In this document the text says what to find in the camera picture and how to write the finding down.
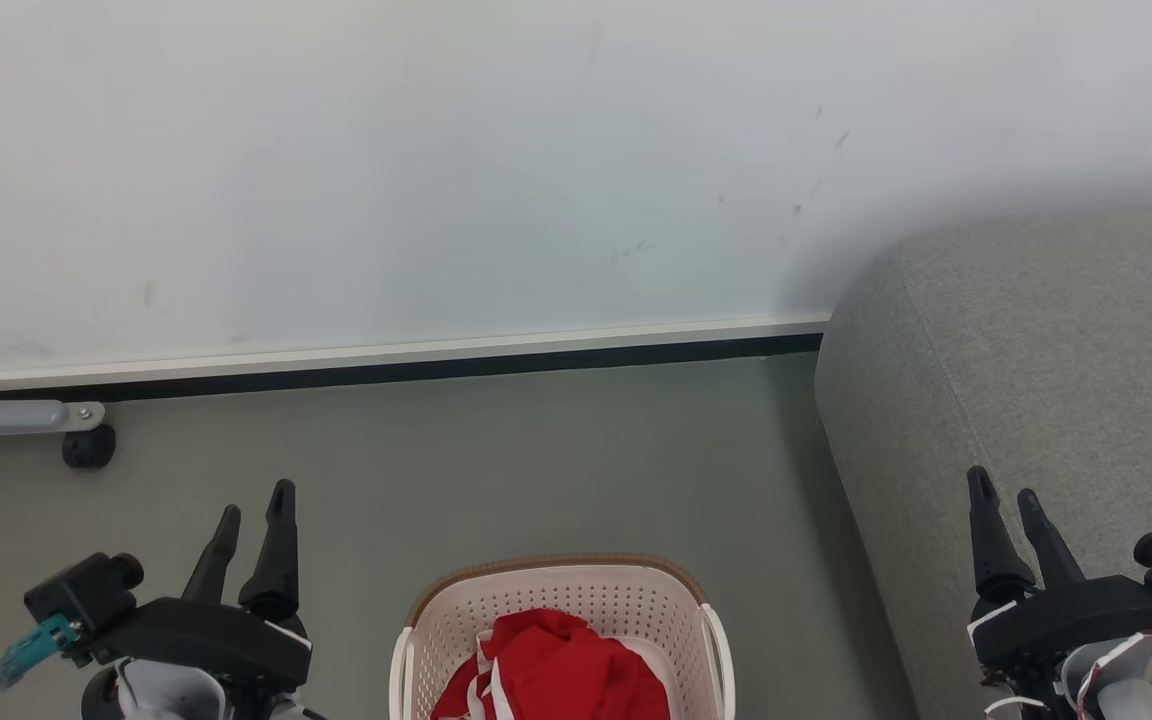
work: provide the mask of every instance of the gray floor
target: gray floor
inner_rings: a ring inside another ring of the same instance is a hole
[[[20,594],[131,552],[177,594],[225,503],[244,513],[230,598],[278,478],[300,488],[308,705],[382,719],[408,605],[439,575],[548,552],[646,552],[707,589],[738,712],[914,717],[812,396],[814,355],[128,402],[100,473],[58,438],[0,438],[0,652]],[[90,670],[52,660],[0,720],[69,720]]]

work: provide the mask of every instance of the baseboard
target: baseboard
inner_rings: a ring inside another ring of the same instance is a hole
[[[0,372],[0,397],[115,401],[813,350],[827,314]]]

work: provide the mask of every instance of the wall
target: wall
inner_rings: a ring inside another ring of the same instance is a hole
[[[1149,200],[1135,0],[0,0],[0,377],[819,319]]]

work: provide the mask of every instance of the gray metal leg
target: gray metal leg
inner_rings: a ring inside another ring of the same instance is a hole
[[[0,400],[0,435],[68,433],[94,429],[104,419],[100,402]]]

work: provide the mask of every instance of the robotic arm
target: robotic arm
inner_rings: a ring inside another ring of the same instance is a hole
[[[137,606],[131,591],[145,573],[131,555],[96,553],[38,584],[24,596],[38,628],[0,660],[0,688],[60,652],[78,667],[93,660],[113,664],[88,683],[83,720],[120,720],[134,715],[129,707],[182,720],[192,720],[180,714],[182,708],[198,707],[211,707],[205,717],[270,720],[275,711],[297,707],[293,694],[308,680],[314,646],[296,615],[291,480],[275,484],[265,520],[265,543],[251,579],[238,592],[238,607],[220,604],[225,570],[238,543],[241,511],[233,505],[180,598]],[[154,706],[151,697],[170,702]]]
[[[986,677],[1010,688],[1025,720],[1152,720],[1152,533],[1135,546],[1144,583],[1087,579],[1038,495],[1020,517],[1046,588],[1016,555],[986,470],[968,470],[979,600],[968,632]]]

